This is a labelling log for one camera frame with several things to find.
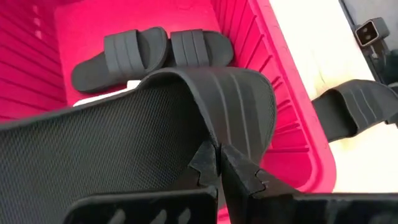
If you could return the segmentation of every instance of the white surface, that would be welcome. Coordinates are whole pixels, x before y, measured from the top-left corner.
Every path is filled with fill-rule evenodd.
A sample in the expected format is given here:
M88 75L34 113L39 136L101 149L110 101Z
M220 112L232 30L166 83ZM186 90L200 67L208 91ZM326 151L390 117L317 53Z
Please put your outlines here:
M373 80L337 0L271 0L311 99L350 79ZM384 123L330 144L335 192L398 192L398 129Z
M77 101L73 106L83 105L83 104L86 104L86 103L94 102L96 100L100 100L100 99L103 99L103 98L114 96L114 95L117 95L119 93L124 93L125 91L129 91L129 90L135 89L138 86L139 83L140 83L140 81L137 81L137 80L128 81L127 82L127 88L125 88L125 89L122 89L122 90L119 90L119 91L114 91L112 93L103 94L103 95L100 95L100 96L94 96L94 97L90 97L90 98L85 98L83 100Z

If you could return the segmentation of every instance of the black plastic part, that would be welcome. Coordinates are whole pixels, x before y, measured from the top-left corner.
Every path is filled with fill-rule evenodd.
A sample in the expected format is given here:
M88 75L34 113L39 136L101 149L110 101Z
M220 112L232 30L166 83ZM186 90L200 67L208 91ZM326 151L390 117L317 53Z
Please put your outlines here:
M349 0L339 0L339 2L353 32L355 32L355 30L360 26L358 24L360 18L356 16L356 12L372 12L370 8L374 5L372 1L358 1L358 4L353 4L352 1ZM393 51L395 51L394 48L388 47L385 40L376 41L373 44L373 49L369 47L362 48L363 56L369 65L369 69L371 70L374 79L385 85L398 82L398 77L396 75L398 63L394 62L394 58L396 58L396 56Z
M233 146L222 148L221 167L232 224L398 223L398 194L303 194Z
M354 33L361 47L369 47L390 35L390 31L381 17L368 20L358 27Z
M272 223L262 217L266 208L262 199L298 191L268 174L233 146L221 148L224 194L231 223Z
M83 198L71 206L64 224L215 223L218 209L215 154L213 145L204 142L168 190Z
M77 201L64 224L119 223L215 223L217 189L95 195Z

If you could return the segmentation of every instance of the pink plastic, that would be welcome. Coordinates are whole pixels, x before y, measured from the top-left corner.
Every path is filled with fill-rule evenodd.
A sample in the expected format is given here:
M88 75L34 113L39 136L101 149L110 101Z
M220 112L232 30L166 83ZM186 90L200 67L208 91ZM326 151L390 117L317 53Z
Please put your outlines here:
M105 35L153 26L217 30L234 45L234 65L263 73L277 96L277 127L261 166L301 191L333 190L333 156L268 0L0 2L0 121L92 96L75 91L70 75L103 50ZM219 221L228 221L225 209Z

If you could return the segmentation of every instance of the slide sandal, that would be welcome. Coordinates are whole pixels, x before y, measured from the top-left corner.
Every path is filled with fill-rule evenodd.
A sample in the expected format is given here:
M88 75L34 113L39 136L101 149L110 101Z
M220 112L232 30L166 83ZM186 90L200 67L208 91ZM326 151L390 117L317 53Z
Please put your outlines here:
M234 57L232 44L219 32L185 30L172 32L165 67L222 67Z
M61 223L89 195L167 188L203 142L218 154L233 145L258 164L275 117L258 72L163 68L134 90L3 124L0 223Z
M353 137L398 113L398 96L388 86L350 80L312 101L329 142Z
M163 66L168 44L161 27L108 35L104 52L73 69L72 85L80 92L96 93L128 80L143 79Z

